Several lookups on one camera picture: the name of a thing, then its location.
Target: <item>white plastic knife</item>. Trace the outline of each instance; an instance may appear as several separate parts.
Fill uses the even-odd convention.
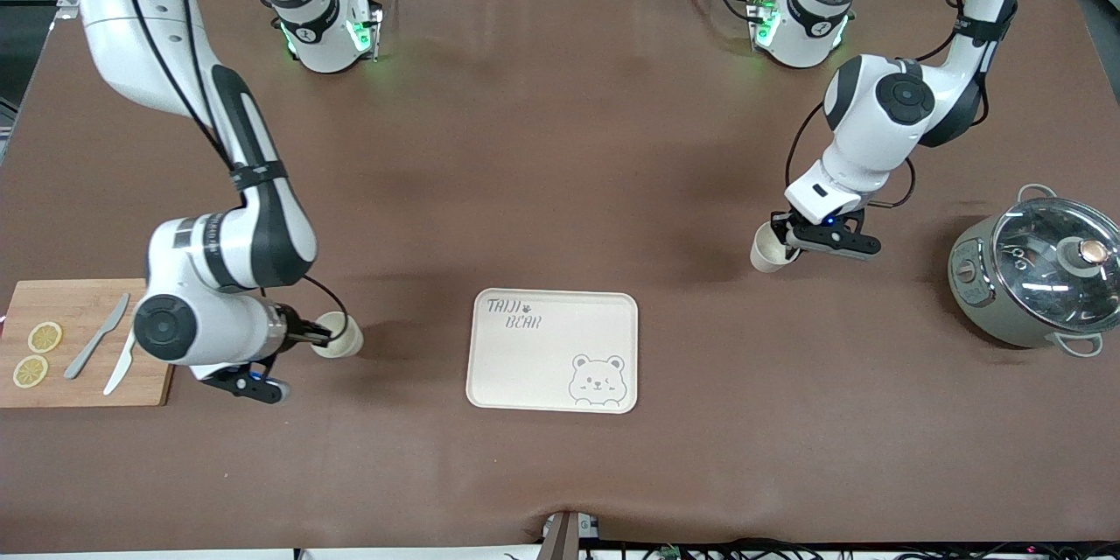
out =
[[[113,373],[109,376],[109,383],[105,384],[105,391],[102,392],[104,395],[113,393],[116,385],[121,384],[121,380],[128,373],[129,367],[132,366],[132,346],[136,345],[137,334],[129,330],[129,338],[124,340],[124,347],[121,348],[121,357],[116,360],[116,367],[113,368]]]

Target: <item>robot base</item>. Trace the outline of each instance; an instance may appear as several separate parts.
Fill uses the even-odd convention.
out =
[[[288,41],[292,58],[319,74],[336,74],[349,69],[354,63],[368,58],[376,62],[381,53],[381,21],[384,12],[380,2],[371,0],[338,0],[339,18],[323,34],[320,41],[308,43],[288,32],[283,22],[279,27]]]
[[[748,0],[747,15],[760,19],[752,22],[750,41],[756,50],[790,68],[812,68],[828,58],[829,53],[840,46],[844,26],[849,17],[843,18],[839,26],[832,29],[829,37],[811,37],[804,26],[796,22],[790,15],[786,0]]]

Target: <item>bear cartoon print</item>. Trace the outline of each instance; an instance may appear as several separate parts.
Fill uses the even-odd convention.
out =
[[[577,407],[617,408],[626,399],[622,357],[595,361],[587,355],[577,355],[571,365],[576,372],[568,384],[568,393]]]

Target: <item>green indicator light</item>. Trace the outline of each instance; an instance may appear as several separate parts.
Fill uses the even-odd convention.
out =
[[[844,26],[848,26],[848,18],[843,18],[843,21],[840,21],[840,26],[837,26],[837,38],[832,40],[832,48],[836,48],[836,46],[840,46],[840,41],[843,40]]]
[[[283,34],[284,41],[288,43],[288,53],[296,55],[296,45],[291,41],[291,35],[288,34],[288,27],[280,25],[280,32]]]
[[[774,34],[777,32],[777,27],[780,26],[781,21],[782,21],[781,15],[776,10],[773,10],[773,12],[767,15],[762,25],[758,26],[758,34],[756,37],[756,41],[758,43],[759,46],[771,45],[771,43],[774,40]]]
[[[355,48],[360,49],[362,53],[370,49],[370,29],[362,26],[361,22],[347,22],[351,27],[351,38],[354,40]]]

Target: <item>lid knob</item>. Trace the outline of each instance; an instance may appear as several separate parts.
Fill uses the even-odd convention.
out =
[[[956,268],[956,279],[965,284],[977,278],[977,265],[972,261],[964,261]]]
[[[1081,241],[1077,244],[1077,255],[1086,263],[1099,267],[1108,262],[1111,254],[1100,241]]]

